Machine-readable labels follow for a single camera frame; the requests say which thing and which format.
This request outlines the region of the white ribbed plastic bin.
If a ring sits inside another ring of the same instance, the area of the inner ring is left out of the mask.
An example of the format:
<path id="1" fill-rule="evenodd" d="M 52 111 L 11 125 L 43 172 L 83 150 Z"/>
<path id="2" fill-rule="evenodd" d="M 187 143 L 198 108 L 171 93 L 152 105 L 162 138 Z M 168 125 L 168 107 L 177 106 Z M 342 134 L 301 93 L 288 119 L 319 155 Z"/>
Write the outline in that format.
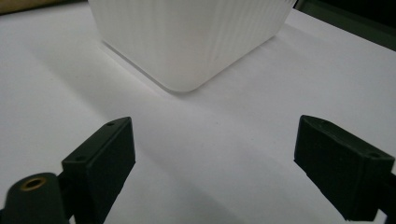
<path id="1" fill-rule="evenodd" d="M 88 0 L 99 34 L 169 91 L 193 91 L 280 30 L 297 0 Z"/>

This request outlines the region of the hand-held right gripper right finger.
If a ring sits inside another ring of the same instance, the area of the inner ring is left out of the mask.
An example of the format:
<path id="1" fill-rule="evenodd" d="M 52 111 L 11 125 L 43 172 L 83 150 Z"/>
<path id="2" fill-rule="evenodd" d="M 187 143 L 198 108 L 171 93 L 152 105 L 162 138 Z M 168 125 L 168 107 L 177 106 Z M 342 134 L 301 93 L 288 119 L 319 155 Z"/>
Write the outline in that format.
<path id="1" fill-rule="evenodd" d="M 349 221 L 395 219 L 395 158 L 320 118 L 302 115 L 294 161 Z"/>

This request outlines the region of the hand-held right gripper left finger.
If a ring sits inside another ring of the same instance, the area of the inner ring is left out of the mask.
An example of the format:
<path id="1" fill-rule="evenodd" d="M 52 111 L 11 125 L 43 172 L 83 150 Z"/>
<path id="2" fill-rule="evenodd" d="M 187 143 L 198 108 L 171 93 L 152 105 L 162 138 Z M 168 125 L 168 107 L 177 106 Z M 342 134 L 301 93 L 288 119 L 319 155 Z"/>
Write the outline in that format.
<path id="1" fill-rule="evenodd" d="M 66 214 L 77 224 L 103 224 L 134 164 L 132 119 L 103 125 L 62 161 Z"/>

